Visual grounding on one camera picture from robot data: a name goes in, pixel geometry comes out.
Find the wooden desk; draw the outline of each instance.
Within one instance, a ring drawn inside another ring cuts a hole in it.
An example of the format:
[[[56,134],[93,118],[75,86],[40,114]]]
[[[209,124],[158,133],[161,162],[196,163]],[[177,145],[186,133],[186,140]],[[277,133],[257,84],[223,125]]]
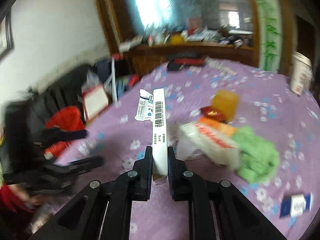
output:
[[[151,47],[143,44],[124,52],[123,56],[132,70],[144,76],[160,64],[167,62],[168,55],[180,52],[196,52],[212,58],[229,59],[257,67],[253,57],[254,48],[244,46],[235,49],[233,45],[214,42],[185,42],[178,45],[161,44]]]

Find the white box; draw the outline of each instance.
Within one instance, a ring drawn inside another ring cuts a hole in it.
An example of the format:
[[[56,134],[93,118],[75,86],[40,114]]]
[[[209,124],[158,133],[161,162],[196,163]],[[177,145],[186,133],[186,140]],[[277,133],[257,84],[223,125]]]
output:
[[[166,180],[168,175],[167,122],[164,89],[153,90],[152,176],[154,181]]]

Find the white wall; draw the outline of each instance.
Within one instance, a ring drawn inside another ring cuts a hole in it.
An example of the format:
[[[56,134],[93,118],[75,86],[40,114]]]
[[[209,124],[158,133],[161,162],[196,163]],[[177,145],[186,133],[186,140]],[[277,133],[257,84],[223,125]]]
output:
[[[12,34],[14,49],[0,61],[0,123],[3,105],[19,91],[105,44],[94,0],[17,0]]]

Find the red clothing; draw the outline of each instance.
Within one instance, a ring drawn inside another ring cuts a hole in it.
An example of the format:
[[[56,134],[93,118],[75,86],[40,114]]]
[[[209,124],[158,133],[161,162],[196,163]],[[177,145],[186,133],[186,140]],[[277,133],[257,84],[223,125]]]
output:
[[[25,239],[23,231],[29,225],[34,211],[27,208],[7,185],[0,188],[0,214],[18,239]]]

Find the picture frame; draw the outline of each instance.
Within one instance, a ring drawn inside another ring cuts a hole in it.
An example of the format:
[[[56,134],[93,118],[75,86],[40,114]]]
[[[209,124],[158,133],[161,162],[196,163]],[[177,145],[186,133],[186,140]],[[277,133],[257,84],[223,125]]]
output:
[[[0,23],[0,61],[13,49],[11,10]]]

